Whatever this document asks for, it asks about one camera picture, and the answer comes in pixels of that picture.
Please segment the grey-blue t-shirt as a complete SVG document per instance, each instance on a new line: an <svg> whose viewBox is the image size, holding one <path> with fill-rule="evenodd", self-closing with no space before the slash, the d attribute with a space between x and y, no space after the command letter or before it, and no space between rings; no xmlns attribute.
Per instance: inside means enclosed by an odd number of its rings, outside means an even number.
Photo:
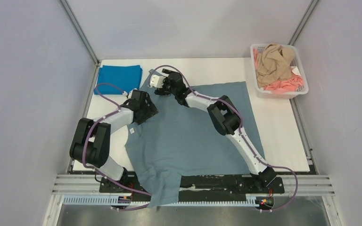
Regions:
<svg viewBox="0 0 362 226"><path fill-rule="evenodd" d="M158 114L128 126L125 149L149 207L177 202L183 176L249 174L249 168L227 137L220 135L207 112L159 96L144 81Z"/></svg>

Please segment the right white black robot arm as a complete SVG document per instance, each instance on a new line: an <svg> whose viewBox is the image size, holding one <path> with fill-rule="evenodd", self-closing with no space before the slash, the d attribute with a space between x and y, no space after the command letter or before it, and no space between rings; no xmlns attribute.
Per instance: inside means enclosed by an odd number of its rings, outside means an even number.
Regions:
<svg viewBox="0 0 362 226"><path fill-rule="evenodd" d="M207 112L215 130L227 137L241 154L254 179L254 188L259 192L270 189L277 174L248 137L243 127L243 119L230 98L226 95L203 95L189 87L181 73L167 69L162 72L163 75L156 71L150 72L148 85L156 88L155 94L173 95L180 105Z"/></svg>

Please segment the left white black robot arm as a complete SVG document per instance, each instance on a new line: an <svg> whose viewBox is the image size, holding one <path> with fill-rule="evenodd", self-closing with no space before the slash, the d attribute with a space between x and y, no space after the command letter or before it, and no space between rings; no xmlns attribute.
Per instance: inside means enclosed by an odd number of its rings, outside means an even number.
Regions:
<svg viewBox="0 0 362 226"><path fill-rule="evenodd" d="M124 126L146 122L158 109L145 91L134 89L131 96L113 112L98 119L81 118L71 143L69 155L85 168L111 181L117 192L128 189L126 169L110 157L111 135Z"/></svg>

